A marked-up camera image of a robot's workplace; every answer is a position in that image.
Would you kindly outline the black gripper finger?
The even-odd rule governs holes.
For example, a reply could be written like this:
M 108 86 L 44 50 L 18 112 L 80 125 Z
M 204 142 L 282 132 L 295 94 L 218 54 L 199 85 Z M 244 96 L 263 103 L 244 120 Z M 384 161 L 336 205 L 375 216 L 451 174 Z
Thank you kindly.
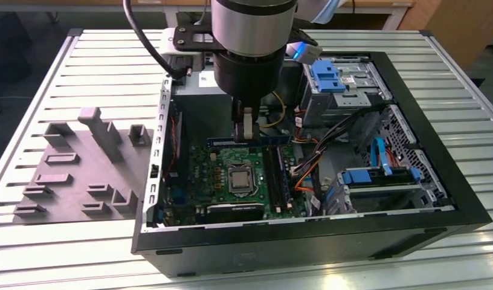
M 232 103 L 232 121 L 236 141 L 258 141 L 260 125 L 258 123 L 259 111 L 244 107 L 240 102 Z

